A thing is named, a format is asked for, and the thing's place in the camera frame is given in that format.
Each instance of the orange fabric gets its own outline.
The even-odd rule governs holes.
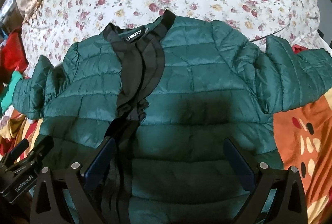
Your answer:
[[[314,103],[273,117],[274,136],[284,168],[301,174],[308,207],[308,223],[326,216],[332,195],[331,91]]]

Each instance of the quilted jacket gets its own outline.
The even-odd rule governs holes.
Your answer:
[[[162,19],[145,25],[144,34]],[[135,32],[115,30],[113,37],[126,43]],[[160,45],[164,70],[146,97],[145,119],[131,146],[130,221],[230,220],[248,193],[225,160],[224,138],[231,135],[258,161],[282,169],[273,113],[306,105],[330,89],[332,58],[323,49],[295,55],[275,36],[267,37],[263,53],[221,21],[179,16]],[[67,168],[99,145],[118,116],[121,72],[119,53],[102,32],[74,43],[57,67],[41,56],[31,79],[17,83],[14,107],[30,119],[44,118],[40,136],[54,138],[45,165]]]

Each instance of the black bracket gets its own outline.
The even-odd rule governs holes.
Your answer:
[[[0,161],[0,195],[10,204],[14,204],[35,185],[42,160],[53,148],[53,139],[46,136],[26,158],[14,164],[28,146],[28,140],[23,139]]]
[[[116,150],[115,140],[105,137],[84,165],[75,162],[54,172],[44,167],[34,189],[30,223],[74,224],[62,192],[68,189],[82,223],[107,224],[87,191],[97,187]]]
[[[308,223],[305,194],[298,168],[271,169],[267,163],[257,163],[232,138],[223,145],[224,154],[237,175],[243,189],[250,195],[232,224],[254,224],[260,215],[271,189],[276,189],[264,224]]]

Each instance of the yellow flower print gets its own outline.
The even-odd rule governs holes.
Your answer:
[[[118,11],[115,13],[115,15],[116,15],[117,17],[122,17],[124,14],[125,14],[125,12],[123,11],[123,9],[120,9],[120,10],[118,10]]]
[[[212,9],[214,9],[215,11],[221,11],[221,10],[222,10],[222,7],[221,7],[219,4],[212,5],[211,7],[212,7]]]
[[[251,22],[247,21],[244,23],[244,25],[246,26],[247,29],[254,29]]]

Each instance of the brand label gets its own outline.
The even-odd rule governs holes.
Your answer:
[[[29,175],[27,179],[25,179],[22,183],[19,184],[17,188],[15,188],[16,192],[19,192],[26,184],[28,184],[34,177]]]
[[[131,35],[127,38],[127,40],[129,41],[129,40],[131,40],[132,38],[136,37],[137,35],[139,35],[139,34],[141,34],[141,33],[142,33],[142,30],[140,29],[140,30],[136,31],[134,34],[131,34]]]

